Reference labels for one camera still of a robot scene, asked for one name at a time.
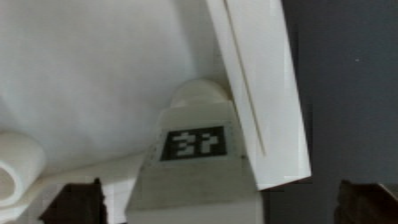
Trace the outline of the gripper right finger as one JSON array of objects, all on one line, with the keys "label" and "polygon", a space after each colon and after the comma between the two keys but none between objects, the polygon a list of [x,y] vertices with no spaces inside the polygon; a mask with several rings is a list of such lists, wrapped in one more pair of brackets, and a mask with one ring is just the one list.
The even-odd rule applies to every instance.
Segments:
[{"label": "gripper right finger", "polygon": [[377,183],[340,183],[335,224],[398,224],[398,200]]}]

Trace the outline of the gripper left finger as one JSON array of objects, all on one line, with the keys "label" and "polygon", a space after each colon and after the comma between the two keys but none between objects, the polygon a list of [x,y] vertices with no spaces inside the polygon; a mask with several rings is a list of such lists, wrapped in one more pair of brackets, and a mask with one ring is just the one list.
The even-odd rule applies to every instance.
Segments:
[{"label": "gripper left finger", "polygon": [[40,215],[45,224],[109,224],[102,180],[91,183],[72,183]]}]

